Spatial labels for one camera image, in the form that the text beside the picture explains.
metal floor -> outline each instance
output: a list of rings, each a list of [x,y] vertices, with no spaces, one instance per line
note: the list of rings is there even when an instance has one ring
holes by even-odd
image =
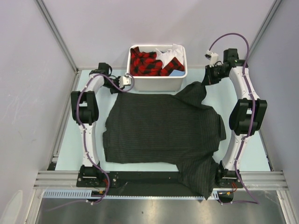
[[[254,191],[261,205],[229,204],[215,200],[106,199],[91,206],[74,203],[47,211],[76,199],[45,198],[36,224],[285,224],[276,191]],[[235,200],[250,200],[236,192]]]

white plastic bin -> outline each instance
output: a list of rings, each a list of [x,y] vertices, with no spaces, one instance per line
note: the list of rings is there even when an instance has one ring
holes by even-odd
[[[129,49],[127,73],[130,72],[131,48],[139,47],[140,52],[152,52],[156,49],[164,52],[172,48],[170,45],[134,45]],[[182,76],[134,76],[137,91],[178,91],[183,79],[187,76],[186,51],[183,47],[185,74]]]

white cloth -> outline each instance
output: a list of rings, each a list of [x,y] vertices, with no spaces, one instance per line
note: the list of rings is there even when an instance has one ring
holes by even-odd
[[[161,60],[163,63],[162,69],[168,65],[168,63],[174,58],[176,57],[178,59],[178,61],[184,65],[184,56],[183,56],[183,46],[182,45],[177,45],[177,44],[173,44],[172,48],[167,50],[165,53],[162,53],[161,51],[159,51],[158,49],[156,49],[156,53],[157,53],[157,60]]]

cable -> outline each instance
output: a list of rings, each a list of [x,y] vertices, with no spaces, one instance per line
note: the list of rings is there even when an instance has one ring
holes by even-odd
[[[221,63],[221,64],[223,64],[222,61],[217,61],[217,62],[214,64],[214,66],[216,66],[217,63]]]
[[[60,209],[64,206],[67,206],[67,205],[70,205],[70,204],[74,204],[74,203],[77,203],[77,202],[85,202],[86,203],[86,200],[76,200],[76,201],[71,201],[71,202],[68,202],[68,203],[65,203],[65,204],[62,204],[62,205],[59,205],[59,206],[56,206],[54,208],[51,208],[51,209],[46,209],[45,211],[46,212],[49,212],[49,211],[53,211],[53,210],[56,210],[56,209]]]
[[[238,34],[238,33],[228,33],[228,34],[224,34],[222,36],[220,36],[219,38],[217,38],[211,45],[210,49],[212,49],[212,47],[216,44],[217,41],[219,41],[221,38],[225,37],[225,36],[229,36],[229,35],[236,35],[236,36],[239,36],[241,37],[245,43],[246,43],[246,47],[247,47],[247,52],[246,52],[246,57],[245,57],[245,62],[244,62],[244,65],[243,65],[243,70],[242,70],[242,74],[243,74],[243,78],[245,80],[245,83],[247,85],[247,88],[248,88],[248,91],[249,91],[249,95],[252,99],[252,114],[251,114],[251,117],[250,117],[250,125],[249,125],[249,129],[248,129],[248,133],[245,137],[242,138],[242,141],[241,141],[241,145],[240,145],[240,148],[239,148],[239,152],[237,154],[237,157],[235,159],[235,173],[238,177],[238,179],[240,180],[240,183],[242,184],[242,186],[245,188],[246,192],[251,196],[251,198],[254,200],[253,201],[234,201],[234,202],[230,202],[230,203],[222,203],[221,200],[219,199],[219,202],[221,203],[221,205],[223,204],[233,204],[233,203],[253,203],[253,204],[260,204],[259,201],[252,195],[252,193],[247,189],[247,187],[245,186],[244,182],[242,181],[239,173],[238,173],[238,170],[237,170],[237,163],[238,163],[238,160],[240,158],[240,155],[241,155],[241,152],[242,152],[242,149],[243,149],[243,146],[244,146],[244,141],[246,138],[248,138],[251,134],[251,130],[252,130],[252,126],[253,126],[253,120],[254,120],[254,114],[255,114],[255,111],[256,111],[256,100],[253,96],[253,93],[252,93],[252,90],[251,90],[251,87],[250,87],[250,84],[248,82],[248,79],[245,75],[245,68],[246,68],[246,65],[247,65],[247,61],[248,61],[248,57],[249,57],[249,43],[248,41],[246,40],[246,38],[241,35],[241,34]]]
[[[238,190],[238,187],[237,187],[237,185],[234,182],[232,182],[232,186],[233,186],[233,188],[235,188],[235,190],[233,190],[233,193],[234,193],[234,192],[236,192]]]

dark gray shirt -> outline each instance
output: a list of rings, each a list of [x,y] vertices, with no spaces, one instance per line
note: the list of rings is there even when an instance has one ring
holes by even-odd
[[[218,167],[212,156],[226,134],[205,97],[199,82],[176,95],[118,94],[103,133],[106,161],[175,164],[179,182],[208,198]]]

